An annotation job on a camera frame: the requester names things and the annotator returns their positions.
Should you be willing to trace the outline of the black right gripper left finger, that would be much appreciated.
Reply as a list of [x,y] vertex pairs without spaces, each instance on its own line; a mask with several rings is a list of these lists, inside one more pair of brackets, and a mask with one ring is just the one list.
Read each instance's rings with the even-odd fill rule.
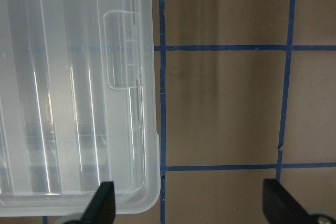
[[113,182],[102,182],[83,214],[62,217],[62,223],[114,223],[116,199]]

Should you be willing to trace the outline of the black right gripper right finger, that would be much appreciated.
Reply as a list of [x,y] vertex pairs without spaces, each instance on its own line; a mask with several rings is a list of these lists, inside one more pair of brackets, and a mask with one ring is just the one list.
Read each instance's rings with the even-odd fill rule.
[[270,224],[335,223],[324,214],[309,214],[276,179],[264,179],[263,214]]

